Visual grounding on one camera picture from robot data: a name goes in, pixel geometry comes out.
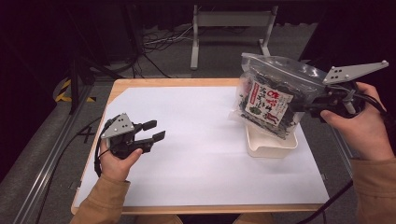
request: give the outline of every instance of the sleeve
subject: sleeve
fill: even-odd
[[[396,223],[396,159],[354,159],[351,165],[359,223]]]
[[[129,186],[101,175],[70,223],[117,223]]]

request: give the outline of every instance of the silver metal bracket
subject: silver metal bracket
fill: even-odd
[[[134,125],[129,120],[128,115],[125,113],[119,115],[119,117],[114,120],[114,122],[107,128],[107,130],[102,134],[101,138],[111,138],[124,133],[129,133],[134,130]]]
[[[323,80],[323,84],[330,85],[340,82],[346,82],[353,80],[358,77],[365,76],[367,74],[373,73],[382,68],[388,67],[389,63],[387,61],[382,61],[381,63],[367,63],[359,65],[351,65],[344,67],[332,67],[327,76]]]

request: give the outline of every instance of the plastic bag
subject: plastic bag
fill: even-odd
[[[288,103],[312,103],[323,93],[327,75],[292,59],[247,53],[242,54],[242,68],[230,118],[281,139],[294,132],[304,114],[292,112]]]

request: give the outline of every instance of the aluminum rail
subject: aluminum rail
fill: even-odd
[[[72,115],[69,115],[68,118],[66,119],[64,123],[64,127],[62,128],[62,131],[58,139],[56,140],[51,152],[49,153],[49,156],[47,157],[47,160],[45,161],[43,168],[38,173],[35,183],[33,184],[28,196],[26,197],[20,209],[20,212],[17,214],[17,216],[14,219],[13,222],[14,224],[27,223],[33,211],[35,210],[35,207],[40,199],[40,196],[42,195],[43,191],[46,189],[46,186],[48,185],[50,180],[50,176],[52,175],[54,169],[56,168],[57,165],[56,161],[62,155],[67,137],[70,134],[73,124],[75,123],[78,114],[81,111],[82,106],[84,105],[85,99],[89,97],[91,89],[92,86],[83,86],[81,88],[81,95],[78,99],[80,101],[80,104],[76,108],[75,112]]]

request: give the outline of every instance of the human hand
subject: human hand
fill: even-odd
[[[374,86],[361,82],[357,82],[357,85],[362,93],[373,96],[380,102]],[[352,148],[359,151],[363,160],[383,161],[394,158],[384,120],[372,105],[366,103],[363,111],[352,119],[345,119],[328,110],[321,111],[320,115],[344,136]]]
[[[105,151],[107,151],[106,140],[102,140],[100,144],[100,154]],[[129,174],[129,170],[139,159],[142,153],[143,150],[139,148],[133,151],[127,158],[121,160],[111,152],[106,152],[100,157],[102,174],[117,181],[125,181]]]

